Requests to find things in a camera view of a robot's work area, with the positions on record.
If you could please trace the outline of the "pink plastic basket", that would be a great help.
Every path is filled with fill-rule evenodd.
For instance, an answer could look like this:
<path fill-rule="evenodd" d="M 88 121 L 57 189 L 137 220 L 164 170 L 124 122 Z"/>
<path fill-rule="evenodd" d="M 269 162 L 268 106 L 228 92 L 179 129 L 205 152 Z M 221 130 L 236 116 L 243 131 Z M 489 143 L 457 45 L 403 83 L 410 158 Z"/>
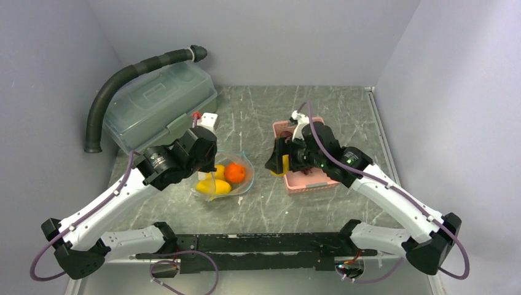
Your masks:
<path fill-rule="evenodd" d="M 313 117 L 313 121 L 322 122 L 322 117 Z M 290 126 L 288 120 L 274 122 L 272 124 L 273 134 L 278 137 L 280 133 L 292 132 L 295 126 Z M 310 192 L 319 189 L 335 188 L 339 183 L 331 180 L 322 170 L 312 168 L 308 174 L 302 172 L 287 172 L 282 176 L 288 194 Z"/>

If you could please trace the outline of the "yellow mango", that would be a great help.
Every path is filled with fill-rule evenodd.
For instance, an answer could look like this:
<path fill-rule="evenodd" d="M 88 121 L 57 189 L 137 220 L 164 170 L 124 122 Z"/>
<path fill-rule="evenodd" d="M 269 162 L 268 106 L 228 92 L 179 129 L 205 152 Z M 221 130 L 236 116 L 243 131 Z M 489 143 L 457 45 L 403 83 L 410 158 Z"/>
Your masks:
<path fill-rule="evenodd" d="M 224 195 L 231 192 L 231 185 L 221 179 L 206 179 L 199 181 L 195 190 L 207 195 Z"/>

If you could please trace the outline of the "orange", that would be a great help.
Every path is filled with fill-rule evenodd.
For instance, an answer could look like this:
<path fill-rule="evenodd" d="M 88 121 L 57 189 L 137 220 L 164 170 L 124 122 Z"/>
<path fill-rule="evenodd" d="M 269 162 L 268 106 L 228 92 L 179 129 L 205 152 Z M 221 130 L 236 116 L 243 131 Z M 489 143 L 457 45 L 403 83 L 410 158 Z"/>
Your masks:
<path fill-rule="evenodd" d="M 225 178 L 226 181 L 232 184 L 241 183 L 246 177 L 245 167 L 237 164 L 230 163 L 225 167 Z"/>

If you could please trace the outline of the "clear zip top bag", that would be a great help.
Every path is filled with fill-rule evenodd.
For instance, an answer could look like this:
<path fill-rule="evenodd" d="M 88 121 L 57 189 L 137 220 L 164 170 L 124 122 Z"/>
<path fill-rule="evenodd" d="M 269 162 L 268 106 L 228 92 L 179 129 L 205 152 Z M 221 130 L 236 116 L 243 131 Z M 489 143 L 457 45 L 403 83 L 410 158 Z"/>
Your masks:
<path fill-rule="evenodd" d="M 219 150 L 214 171 L 196 172 L 190 177 L 192 190 L 207 202 L 243 195 L 253 186 L 255 171 L 244 152 Z"/>

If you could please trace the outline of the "dark red round fruit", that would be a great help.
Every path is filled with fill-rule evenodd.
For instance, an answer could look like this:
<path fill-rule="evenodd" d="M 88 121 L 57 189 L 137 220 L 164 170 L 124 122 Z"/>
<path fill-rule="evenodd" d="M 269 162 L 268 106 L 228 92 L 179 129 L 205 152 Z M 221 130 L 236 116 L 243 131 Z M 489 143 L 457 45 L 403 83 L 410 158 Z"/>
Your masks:
<path fill-rule="evenodd" d="M 291 141 L 292 140 L 292 131 L 289 131 L 289 130 L 282 131 L 279 134 L 279 137 L 283 138 L 286 141 Z"/>

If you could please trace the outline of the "dark red grape bunch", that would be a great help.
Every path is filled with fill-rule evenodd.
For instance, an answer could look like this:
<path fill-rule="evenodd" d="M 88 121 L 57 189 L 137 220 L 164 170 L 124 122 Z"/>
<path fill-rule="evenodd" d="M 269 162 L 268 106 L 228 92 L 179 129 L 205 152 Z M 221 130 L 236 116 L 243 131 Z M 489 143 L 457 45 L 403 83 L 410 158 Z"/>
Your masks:
<path fill-rule="evenodd" d="M 299 171 L 304 175 L 309 175 L 313 173 L 314 167 L 300 167 Z"/>

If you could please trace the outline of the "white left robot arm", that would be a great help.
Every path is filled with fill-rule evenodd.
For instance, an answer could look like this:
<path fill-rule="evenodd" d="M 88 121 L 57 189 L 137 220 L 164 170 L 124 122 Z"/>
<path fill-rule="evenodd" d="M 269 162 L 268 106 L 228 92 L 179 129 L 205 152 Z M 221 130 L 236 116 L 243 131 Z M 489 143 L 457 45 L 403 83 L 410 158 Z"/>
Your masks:
<path fill-rule="evenodd" d="M 136 204 L 168 186 L 197 172 L 213 172 L 216 153 L 214 127 L 189 128 L 171 144 L 134 153 L 123 176 L 83 209 L 62 220 L 46 220 L 41 229 L 63 272 L 78 280 L 114 259 L 172 256 L 179 248 L 178 238 L 166 222 L 123 232 L 110 229 Z"/>

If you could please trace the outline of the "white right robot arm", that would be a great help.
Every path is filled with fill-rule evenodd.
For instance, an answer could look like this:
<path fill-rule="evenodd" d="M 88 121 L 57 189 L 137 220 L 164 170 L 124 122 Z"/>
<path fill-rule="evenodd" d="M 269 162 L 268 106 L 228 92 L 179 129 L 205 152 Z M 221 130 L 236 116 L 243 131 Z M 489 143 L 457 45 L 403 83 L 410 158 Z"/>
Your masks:
<path fill-rule="evenodd" d="M 309 168 L 321 170 L 331 180 L 371 199 L 402 226 L 392 229 L 351 219 L 339 231 L 341 252 L 353 255 L 358 250 L 377 250 L 394 254 L 427 275 L 442 269 L 461 227 L 456 214 L 442 214 L 419 202 L 362 150 L 341 146 L 331 128 L 322 122 L 305 124 L 299 138 L 293 135 L 281 132 L 274 139 L 266 169 L 277 176 Z"/>

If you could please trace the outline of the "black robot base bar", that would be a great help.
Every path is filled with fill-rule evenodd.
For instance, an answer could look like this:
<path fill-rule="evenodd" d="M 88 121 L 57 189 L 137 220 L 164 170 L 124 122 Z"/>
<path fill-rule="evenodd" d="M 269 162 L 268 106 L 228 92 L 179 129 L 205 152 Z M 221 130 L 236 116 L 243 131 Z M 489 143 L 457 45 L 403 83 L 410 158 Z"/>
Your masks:
<path fill-rule="evenodd" d="M 137 259 L 176 258 L 182 274 L 219 270 L 315 269 L 333 271 L 354 256 L 375 256 L 359 250 L 336 232 L 292 234 L 178 235 L 176 250 L 136 255 Z"/>

